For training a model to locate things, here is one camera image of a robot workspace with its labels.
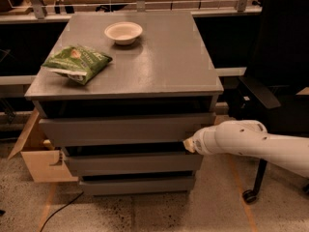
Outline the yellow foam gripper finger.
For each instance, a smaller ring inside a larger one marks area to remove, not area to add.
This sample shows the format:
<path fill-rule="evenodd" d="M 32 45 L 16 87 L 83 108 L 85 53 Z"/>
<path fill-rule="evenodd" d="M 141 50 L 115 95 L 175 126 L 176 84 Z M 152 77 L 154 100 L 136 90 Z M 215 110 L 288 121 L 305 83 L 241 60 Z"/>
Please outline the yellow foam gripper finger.
<path fill-rule="evenodd" d="M 191 137 L 187 138 L 186 140 L 183 141 L 183 146 L 184 148 L 190 152 L 190 153 L 194 153 L 195 152 L 195 148 L 194 148 L 194 144 L 193 144 L 193 140 Z"/>

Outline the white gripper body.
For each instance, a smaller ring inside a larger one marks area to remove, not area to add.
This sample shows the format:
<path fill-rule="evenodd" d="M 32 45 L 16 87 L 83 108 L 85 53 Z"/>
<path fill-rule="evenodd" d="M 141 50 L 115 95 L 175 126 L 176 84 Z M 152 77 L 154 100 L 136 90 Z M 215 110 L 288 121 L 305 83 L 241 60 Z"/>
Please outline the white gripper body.
<path fill-rule="evenodd" d="M 197 130 L 192 136 L 193 149 L 201 155 L 213 155 L 218 152 L 214 127 Z"/>

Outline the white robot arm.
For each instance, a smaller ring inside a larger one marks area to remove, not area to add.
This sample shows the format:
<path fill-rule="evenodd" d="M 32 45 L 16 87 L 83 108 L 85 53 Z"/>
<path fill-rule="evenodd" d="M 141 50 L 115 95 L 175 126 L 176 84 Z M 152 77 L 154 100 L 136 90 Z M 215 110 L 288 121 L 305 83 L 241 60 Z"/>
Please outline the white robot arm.
<path fill-rule="evenodd" d="M 232 154 L 271 162 L 309 178 L 309 139 L 271 134 L 256 120 L 225 121 L 197 130 L 183 142 L 200 155 Z"/>

